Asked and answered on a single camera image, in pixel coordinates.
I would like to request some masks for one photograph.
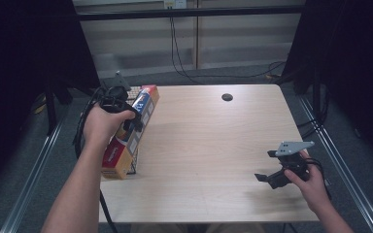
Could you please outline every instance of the right hand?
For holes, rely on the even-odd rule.
[[[310,158],[307,152],[299,152],[303,158]],[[284,174],[287,178],[299,187],[302,196],[308,203],[308,207],[316,213],[319,209],[324,208],[327,205],[332,205],[322,179],[322,173],[316,165],[309,164],[308,172],[310,178],[307,182],[302,181],[296,174],[291,170],[286,170]]]

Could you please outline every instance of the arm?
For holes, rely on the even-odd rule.
[[[93,107],[84,127],[81,156],[56,197],[42,232],[97,232],[102,157],[111,137],[129,118],[134,118],[134,113],[108,114],[98,105]]]
[[[305,151],[300,153],[304,158],[310,157]],[[320,170],[315,165],[309,165],[308,170],[310,179],[307,182],[302,181],[291,170],[286,170],[285,175],[301,189],[308,207],[317,215],[326,232],[353,232],[347,222],[332,206],[326,194]]]

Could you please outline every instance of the gray floor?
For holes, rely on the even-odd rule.
[[[157,85],[198,84],[195,82],[199,82],[200,84],[270,83],[263,75],[248,78],[248,76],[266,71],[267,68],[268,66],[252,66],[211,69],[199,72],[188,71],[190,76],[198,74],[209,76],[201,78],[186,78],[176,72],[125,78],[130,85],[148,83],[155,83]],[[277,69],[273,73],[279,74],[280,69]],[[299,98],[292,91],[292,83],[285,83],[281,88],[295,122],[302,123],[307,121],[308,118],[301,107]],[[66,118],[62,124],[56,144],[51,151],[42,176],[33,190],[29,205],[18,226],[18,232],[39,231],[53,199],[75,164],[76,158],[72,140],[86,97],[77,91],[71,90],[71,92],[74,93],[76,98],[67,110]],[[311,90],[308,91],[305,97],[311,100]],[[336,103],[330,102],[328,117],[324,127],[373,207],[373,149],[365,140],[356,136],[351,122],[338,108]],[[300,128],[300,133],[303,134],[310,128],[311,125],[302,127]],[[20,142],[17,150],[14,151],[11,161],[6,165],[5,172],[0,176],[0,230],[8,213],[16,202],[37,159],[37,155],[46,140],[47,129],[46,112],[42,112],[39,115],[31,115],[28,121],[25,122],[22,130],[23,133],[19,136]],[[313,134],[305,140],[316,142],[316,145],[309,149],[309,152],[323,164],[325,175],[331,182],[329,191],[332,195],[334,206],[355,232],[371,232],[360,208],[356,205],[356,201],[345,186],[344,181],[341,179],[318,136]],[[318,222],[294,223],[293,225],[298,232],[323,232]],[[130,226],[127,224],[118,224],[118,227],[119,232],[122,233],[128,232],[130,229]],[[111,231],[107,225],[102,224],[100,225],[100,232]]]

